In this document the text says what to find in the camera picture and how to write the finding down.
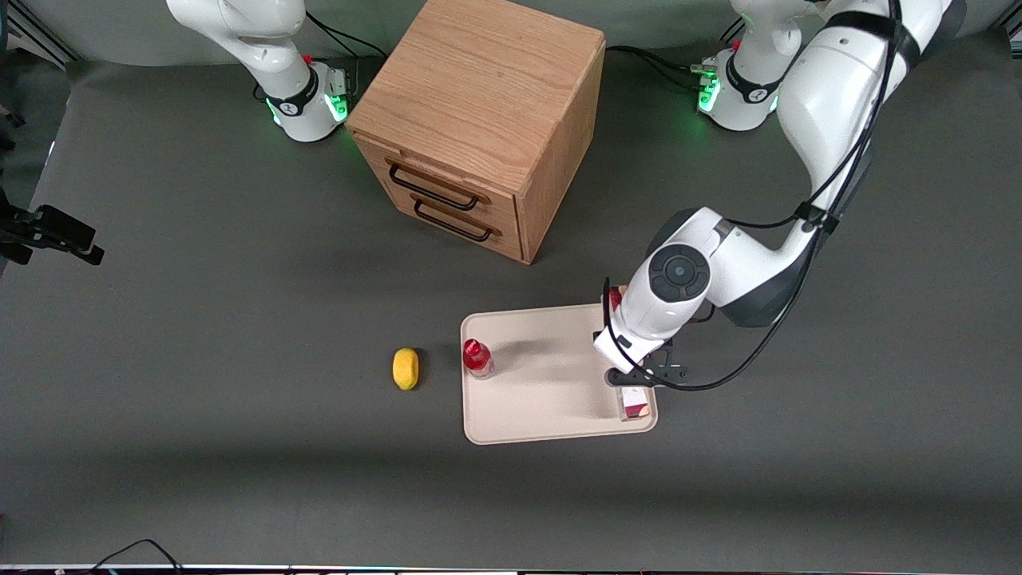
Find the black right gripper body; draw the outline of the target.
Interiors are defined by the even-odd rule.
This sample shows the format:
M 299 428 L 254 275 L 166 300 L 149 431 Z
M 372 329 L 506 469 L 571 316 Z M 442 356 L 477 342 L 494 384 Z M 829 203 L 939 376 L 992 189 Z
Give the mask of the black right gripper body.
M 37 215 L 10 203 L 1 188 L 1 255 L 11 263 L 27 265 L 33 255 Z

